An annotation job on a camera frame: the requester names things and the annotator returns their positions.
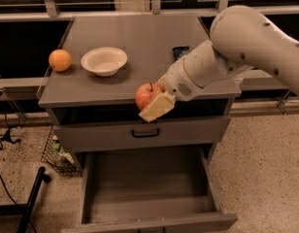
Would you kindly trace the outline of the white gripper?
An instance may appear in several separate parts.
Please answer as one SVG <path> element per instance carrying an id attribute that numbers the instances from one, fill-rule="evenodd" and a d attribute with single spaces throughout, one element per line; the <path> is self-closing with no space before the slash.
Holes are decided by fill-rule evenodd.
<path id="1" fill-rule="evenodd" d="M 172 111 L 175 108 L 176 98 L 180 101 L 190 101 L 195 97 L 194 85 L 184 69 L 182 58 L 173 63 L 156 83 L 164 85 L 166 91 L 158 91 L 139 112 L 139 116 L 147 122 Z"/>

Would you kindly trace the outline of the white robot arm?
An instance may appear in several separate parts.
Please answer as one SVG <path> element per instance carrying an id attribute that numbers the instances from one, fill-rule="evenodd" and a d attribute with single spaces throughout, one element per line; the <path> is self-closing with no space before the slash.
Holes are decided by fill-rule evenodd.
<path id="1" fill-rule="evenodd" d="M 210 38 L 174 62 L 158 80 L 156 91 L 140 111 L 151 122 L 204 94 L 218 81 L 250 68 L 262 70 L 299 95 L 299 41 L 247 6 L 231 6 L 213 20 Z"/>

